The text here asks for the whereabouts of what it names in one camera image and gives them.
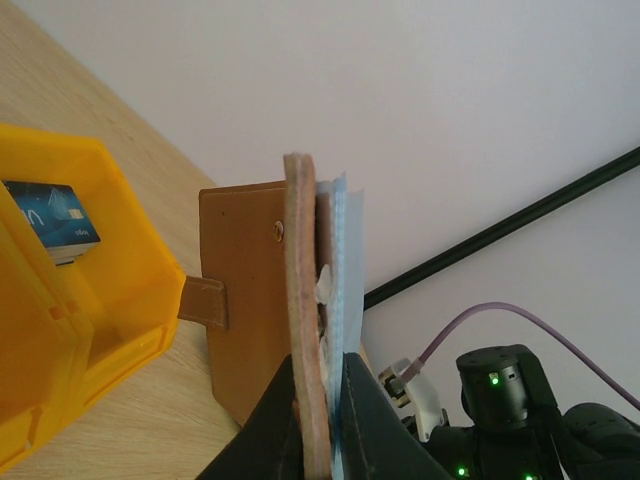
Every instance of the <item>brown leather wallet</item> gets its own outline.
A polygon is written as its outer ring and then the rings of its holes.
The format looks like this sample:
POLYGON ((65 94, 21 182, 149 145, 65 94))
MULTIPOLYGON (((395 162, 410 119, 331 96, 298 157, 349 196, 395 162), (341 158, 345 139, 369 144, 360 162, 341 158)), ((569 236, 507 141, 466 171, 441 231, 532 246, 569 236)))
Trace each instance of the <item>brown leather wallet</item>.
POLYGON ((179 317, 207 327, 213 396, 241 425, 291 353, 283 222, 285 182, 202 190, 202 278, 179 317))

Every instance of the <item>plastic storage bin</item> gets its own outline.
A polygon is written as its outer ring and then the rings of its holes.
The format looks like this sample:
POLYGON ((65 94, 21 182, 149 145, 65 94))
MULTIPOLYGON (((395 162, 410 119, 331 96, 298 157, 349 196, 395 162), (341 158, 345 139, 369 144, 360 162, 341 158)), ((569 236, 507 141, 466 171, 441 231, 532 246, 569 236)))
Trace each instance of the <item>plastic storage bin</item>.
POLYGON ((0 473, 171 345, 185 276, 98 140, 0 124, 0 180, 71 185, 101 238, 56 267, 0 186, 0 473))

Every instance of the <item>cable connector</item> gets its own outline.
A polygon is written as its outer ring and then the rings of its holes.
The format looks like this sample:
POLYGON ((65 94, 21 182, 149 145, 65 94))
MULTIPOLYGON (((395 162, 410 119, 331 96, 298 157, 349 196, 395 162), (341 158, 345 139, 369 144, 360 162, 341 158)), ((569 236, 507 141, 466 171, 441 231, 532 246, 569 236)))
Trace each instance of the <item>cable connector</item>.
POLYGON ((437 390, 422 372, 408 382, 402 380, 402 372, 409 368, 409 365, 411 362, 403 358, 385 369, 378 375, 378 379, 398 408, 413 403, 416 409, 418 439, 428 442, 433 429, 444 425, 446 418, 440 406, 437 390))

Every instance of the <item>wooden table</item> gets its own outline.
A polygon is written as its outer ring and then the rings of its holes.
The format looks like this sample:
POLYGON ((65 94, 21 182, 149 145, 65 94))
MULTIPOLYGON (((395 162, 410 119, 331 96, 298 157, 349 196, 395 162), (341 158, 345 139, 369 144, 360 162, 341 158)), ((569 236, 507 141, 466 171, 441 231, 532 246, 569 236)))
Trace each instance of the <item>wooden table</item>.
MULTIPOLYGON (((0 0, 0 122, 102 139, 173 254, 199 275, 197 197, 213 186, 8 0, 0 0)), ((237 426, 213 400, 204 328, 2 478, 193 479, 237 426)))

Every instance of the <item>leather strap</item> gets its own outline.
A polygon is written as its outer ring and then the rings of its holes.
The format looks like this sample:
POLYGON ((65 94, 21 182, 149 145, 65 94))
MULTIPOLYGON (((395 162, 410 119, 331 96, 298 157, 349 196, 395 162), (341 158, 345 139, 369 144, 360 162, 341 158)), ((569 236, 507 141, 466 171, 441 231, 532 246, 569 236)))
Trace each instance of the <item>leather strap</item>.
POLYGON ((187 277, 178 317, 207 328, 229 328, 224 283, 210 278, 187 277))

